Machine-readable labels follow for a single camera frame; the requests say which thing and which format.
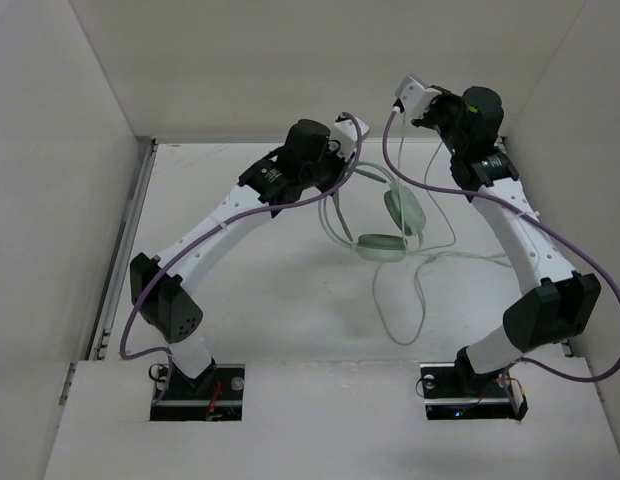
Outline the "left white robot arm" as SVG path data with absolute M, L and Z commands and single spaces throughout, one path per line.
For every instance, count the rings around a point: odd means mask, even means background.
M 163 338 L 168 375 L 191 396 L 213 387 L 216 362 L 206 350 L 204 312 L 194 299 L 202 280 L 246 236 L 280 212 L 336 193 L 357 164 L 368 126 L 351 114 L 332 126 L 301 119 L 282 145 L 248 167 L 221 203 L 158 254 L 131 261 L 133 309 Z

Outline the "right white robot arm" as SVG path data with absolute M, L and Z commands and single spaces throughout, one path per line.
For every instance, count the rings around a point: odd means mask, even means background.
M 495 91 L 471 87 L 456 95 L 426 86 L 408 112 L 414 126 L 439 134 L 454 182 L 492 228 L 521 292 L 500 327 L 457 354 L 455 386 L 474 395 L 524 354 L 580 335 L 601 285 L 595 275 L 580 274 L 534 226 L 519 172 L 498 145 L 504 111 Z

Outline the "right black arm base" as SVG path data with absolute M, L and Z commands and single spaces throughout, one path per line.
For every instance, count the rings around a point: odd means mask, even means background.
M 415 385 L 423 399 L 428 420 L 513 420 L 528 413 L 527 395 L 521 382 L 506 373 L 463 386 L 453 363 L 423 363 Z

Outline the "mint green headphones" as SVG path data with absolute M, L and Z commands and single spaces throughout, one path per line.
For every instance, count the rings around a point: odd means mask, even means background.
M 424 247 L 426 215 L 415 193 L 389 169 L 365 162 L 352 177 L 362 189 L 335 193 L 318 204 L 328 238 L 359 258 L 395 263 Z

